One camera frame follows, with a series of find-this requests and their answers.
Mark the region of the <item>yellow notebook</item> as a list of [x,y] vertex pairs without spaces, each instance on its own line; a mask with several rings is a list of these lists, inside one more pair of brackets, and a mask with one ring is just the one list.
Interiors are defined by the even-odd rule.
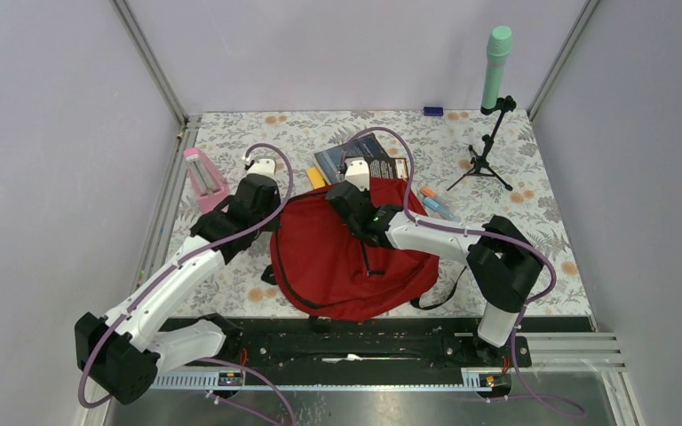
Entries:
[[308,168],[305,173],[313,189],[322,188],[327,185],[323,175],[316,167]]

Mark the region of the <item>black cover book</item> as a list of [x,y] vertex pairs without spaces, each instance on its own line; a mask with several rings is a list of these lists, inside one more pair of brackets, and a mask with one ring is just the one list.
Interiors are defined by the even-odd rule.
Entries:
[[369,158],[370,176],[373,178],[408,180],[408,162],[405,158]]

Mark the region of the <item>dark blue book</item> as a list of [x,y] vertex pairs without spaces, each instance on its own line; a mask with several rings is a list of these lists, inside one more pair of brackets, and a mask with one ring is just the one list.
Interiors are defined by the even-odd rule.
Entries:
[[333,146],[313,155],[314,167],[330,185],[343,179],[346,161],[354,158],[391,160],[372,132],[362,135],[348,145]]

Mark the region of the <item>red backpack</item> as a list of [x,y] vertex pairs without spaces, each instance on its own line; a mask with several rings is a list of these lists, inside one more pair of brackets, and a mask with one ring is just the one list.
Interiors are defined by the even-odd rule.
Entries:
[[364,321],[420,297],[438,281],[438,257],[370,247],[352,236],[324,186],[289,199],[269,247],[264,280],[302,312]]

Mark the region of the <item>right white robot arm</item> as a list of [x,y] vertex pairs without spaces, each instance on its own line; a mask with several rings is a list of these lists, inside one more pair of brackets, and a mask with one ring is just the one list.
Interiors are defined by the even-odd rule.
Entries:
[[354,159],[347,175],[326,199],[351,234],[371,247],[409,250],[459,262],[472,273],[486,301],[475,357],[494,366],[509,353],[508,341],[542,270],[551,267],[505,217],[494,216],[481,229],[431,218],[371,200],[369,166]]

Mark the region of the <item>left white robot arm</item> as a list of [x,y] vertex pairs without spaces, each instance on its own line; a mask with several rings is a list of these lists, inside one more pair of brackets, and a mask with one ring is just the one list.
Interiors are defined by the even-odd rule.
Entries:
[[240,342],[214,319],[163,332],[163,324],[201,283],[224,268],[268,230],[281,208],[274,160],[250,162],[226,206],[201,215],[175,254],[130,296],[97,317],[85,313],[75,324],[75,353],[82,372],[78,399],[94,381],[122,404],[140,398],[159,375],[211,357],[220,365],[237,359]]

